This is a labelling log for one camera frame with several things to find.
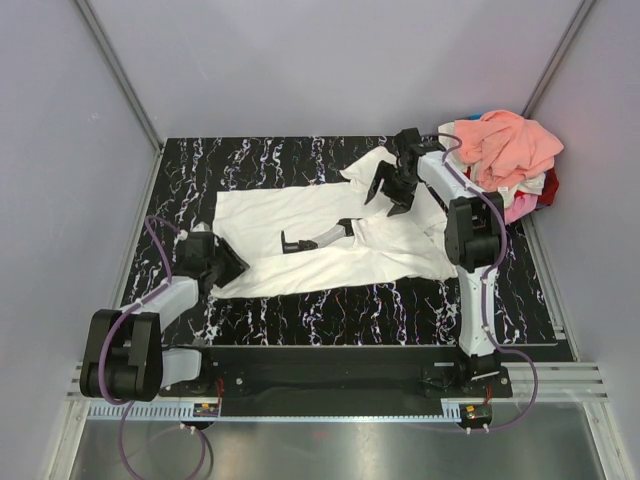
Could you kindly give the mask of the white t-shirt robot print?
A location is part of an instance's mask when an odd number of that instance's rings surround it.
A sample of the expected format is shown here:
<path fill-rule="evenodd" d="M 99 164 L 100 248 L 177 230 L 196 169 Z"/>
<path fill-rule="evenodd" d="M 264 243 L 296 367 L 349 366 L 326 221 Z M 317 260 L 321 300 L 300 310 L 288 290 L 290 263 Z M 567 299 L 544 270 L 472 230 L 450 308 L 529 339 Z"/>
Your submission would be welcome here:
<path fill-rule="evenodd" d="M 379 146 L 343 169 L 341 183 L 220 193 L 213 230 L 249 268 L 212 295 L 274 297 L 456 277 L 444 247 L 446 215 L 425 185 L 404 214 L 392 215 L 383 194 L 365 200 L 381 162 L 394 165 L 395 158 Z"/>

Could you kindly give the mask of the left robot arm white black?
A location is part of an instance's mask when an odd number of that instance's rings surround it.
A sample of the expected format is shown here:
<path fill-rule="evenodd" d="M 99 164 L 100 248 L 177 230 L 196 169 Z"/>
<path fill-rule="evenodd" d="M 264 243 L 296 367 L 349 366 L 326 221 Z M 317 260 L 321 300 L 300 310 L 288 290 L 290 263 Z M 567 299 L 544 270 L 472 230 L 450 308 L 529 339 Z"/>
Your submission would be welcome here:
<path fill-rule="evenodd" d="M 180 315 L 249 270 L 221 236 L 192 231 L 177 243 L 176 263 L 158 287 L 120 309 L 91 318 L 79 388 L 83 396 L 121 405 L 149 402 L 181 383 L 196 396 L 215 386 L 216 372 L 193 348 L 166 347 L 162 334 Z"/>

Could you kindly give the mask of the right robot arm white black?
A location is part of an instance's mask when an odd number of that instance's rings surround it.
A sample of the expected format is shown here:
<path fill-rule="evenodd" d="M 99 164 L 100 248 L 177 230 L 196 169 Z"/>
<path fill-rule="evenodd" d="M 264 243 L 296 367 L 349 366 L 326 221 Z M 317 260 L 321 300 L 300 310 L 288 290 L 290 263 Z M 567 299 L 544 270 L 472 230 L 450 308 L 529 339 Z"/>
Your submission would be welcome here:
<path fill-rule="evenodd" d="M 394 137 L 398 156 L 393 164 L 380 162 L 365 202 L 377 194 L 391 201 L 390 217 L 409 212 L 416 190 L 423 184 L 446 214 L 444 249 L 456 268 L 461 299 L 461 327 L 454 366 L 441 380 L 426 384 L 441 390 L 456 388 L 476 396 L 500 375 L 501 358 L 494 326 L 494 285 L 506 253 L 503 198 L 485 193 L 449 160 L 462 140 L 445 133 L 454 145 L 441 151 L 438 134 L 425 142 L 416 128 Z"/>

